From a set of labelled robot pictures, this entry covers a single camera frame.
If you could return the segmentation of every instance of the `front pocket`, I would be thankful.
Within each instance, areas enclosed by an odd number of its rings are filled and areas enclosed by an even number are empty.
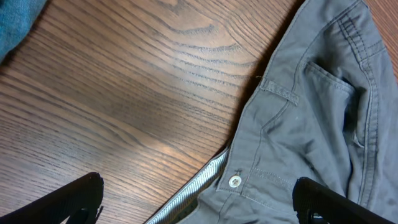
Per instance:
[[[325,69],[321,68],[321,66],[315,64],[314,62],[307,63],[304,74],[306,74],[309,79],[314,78],[318,79],[320,82],[327,82],[327,84],[329,84],[333,88],[345,91],[350,95],[352,95],[355,92],[355,88],[352,87],[349,83],[346,83],[343,80],[339,79],[338,77],[330,74],[329,72],[327,72]]]

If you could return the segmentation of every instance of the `pocket seam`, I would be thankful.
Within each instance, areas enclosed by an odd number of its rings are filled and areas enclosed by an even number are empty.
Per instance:
[[[314,72],[320,75],[321,78],[326,80],[328,83],[331,84],[332,87],[345,91],[346,93],[353,94],[355,92],[355,88],[344,81],[336,78],[319,65],[315,64],[314,62],[307,62],[306,70],[309,72]]]

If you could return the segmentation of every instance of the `wooden surface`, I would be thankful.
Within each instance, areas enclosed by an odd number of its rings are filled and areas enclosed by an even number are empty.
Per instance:
[[[301,1],[54,0],[0,68],[0,215],[91,172],[142,223],[232,135]],[[398,2],[368,0],[398,69]]]

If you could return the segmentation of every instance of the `gray fabric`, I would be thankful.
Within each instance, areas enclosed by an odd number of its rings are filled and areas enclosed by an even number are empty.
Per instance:
[[[307,0],[243,110],[221,178],[180,223],[298,223],[292,189],[302,176],[398,222],[397,114],[367,5]]]

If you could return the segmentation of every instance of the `gray pants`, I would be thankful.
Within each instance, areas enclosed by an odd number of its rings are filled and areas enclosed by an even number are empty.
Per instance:
[[[221,177],[180,223],[298,223],[292,189],[303,176],[398,222],[397,117],[367,5],[307,0],[243,110]]]

